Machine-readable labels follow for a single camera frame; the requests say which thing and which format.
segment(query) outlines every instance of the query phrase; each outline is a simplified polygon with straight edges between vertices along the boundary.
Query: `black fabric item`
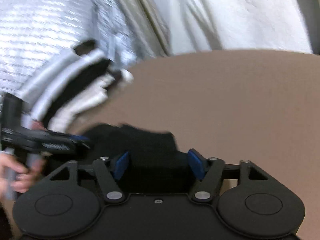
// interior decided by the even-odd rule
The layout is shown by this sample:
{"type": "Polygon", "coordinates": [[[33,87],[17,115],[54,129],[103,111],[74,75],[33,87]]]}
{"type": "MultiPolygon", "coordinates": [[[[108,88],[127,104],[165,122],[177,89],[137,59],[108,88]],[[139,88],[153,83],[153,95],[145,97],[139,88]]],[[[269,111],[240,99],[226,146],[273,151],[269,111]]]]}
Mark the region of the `black fabric item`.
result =
{"type": "Polygon", "coordinates": [[[79,75],[72,79],[61,95],[52,102],[42,122],[45,128],[48,128],[50,119],[65,103],[74,98],[83,91],[97,77],[106,73],[110,60],[101,60],[99,63],[93,64],[85,68],[79,75]]]}
{"type": "Polygon", "coordinates": [[[9,240],[10,238],[12,238],[11,227],[0,204],[0,240],[9,240]]]}
{"type": "Polygon", "coordinates": [[[129,168],[118,182],[125,192],[187,192],[194,182],[187,155],[177,150],[171,133],[152,133],[129,125],[101,124],[83,136],[90,138],[94,149],[76,158],[53,156],[47,173],[70,159],[76,159],[79,164],[91,164],[102,156],[113,158],[129,151],[129,168]]]}

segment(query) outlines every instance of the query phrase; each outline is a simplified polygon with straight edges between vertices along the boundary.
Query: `tan table surface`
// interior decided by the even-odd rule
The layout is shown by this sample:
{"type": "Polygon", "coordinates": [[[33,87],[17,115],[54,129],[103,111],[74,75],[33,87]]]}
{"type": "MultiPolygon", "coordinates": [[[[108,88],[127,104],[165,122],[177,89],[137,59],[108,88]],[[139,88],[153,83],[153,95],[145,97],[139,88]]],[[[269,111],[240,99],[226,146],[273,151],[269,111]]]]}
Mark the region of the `tan table surface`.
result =
{"type": "Polygon", "coordinates": [[[303,200],[298,235],[319,238],[320,57],[213,51],[143,62],[131,72],[129,89],[82,114],[70,131],[128,123],[172,132],[181,151],[249,159],[303,200]]]}

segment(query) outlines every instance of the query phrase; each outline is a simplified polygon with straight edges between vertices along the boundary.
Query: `white cloth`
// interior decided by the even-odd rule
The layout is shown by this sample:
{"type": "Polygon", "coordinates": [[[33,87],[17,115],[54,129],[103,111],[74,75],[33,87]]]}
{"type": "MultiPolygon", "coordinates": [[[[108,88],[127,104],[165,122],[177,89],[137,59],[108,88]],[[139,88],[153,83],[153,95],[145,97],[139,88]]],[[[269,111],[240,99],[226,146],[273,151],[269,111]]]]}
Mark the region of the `white cloth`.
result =
{"type": "Polygon", "coordinates": [[[30,77],[15,92],[15,95],[23,99],[23,101],[32,108],[48,84],[50,84],[63,69],[78,61],[80,58],[73,49],[62,49],[60,54],[54,55],[50,60],[45,62],[42,66],[42,71],[30,77]]]}
{"type": "Polygon", "coordinates": [[[107,74],[93,81],[89,87],[56,112],[55,116],[49,121],[48,129],[55,132],[66,132],[68,126],[76,118],[77,114],[95,107],[107,99],[110,100],[111,96],[132,83],[133,76],[130,72],[122,69],[121,74],[123,79],[119,82],[116,89],[109,94],[107,94],[104,87],[113,82],[114,78],[111,75],[107,74]]]}
{"type": "Polygon", "coordinates": [[[68,85],[68,82],[76,77],[81,70],[95,64],[104,58],[104,52],[101,49],[94,49],[88,54],[66,67],[59,75],[46,87],[31,110],[31,117],[35,120],[42,120],[47,113],[50,103],[54,101],[68,85]]]}
{"type": "Polygon", "coordinates": [[[312,53],[297,0],[169,0],[168,10],[174,55],[213,49],[312,53]]]}

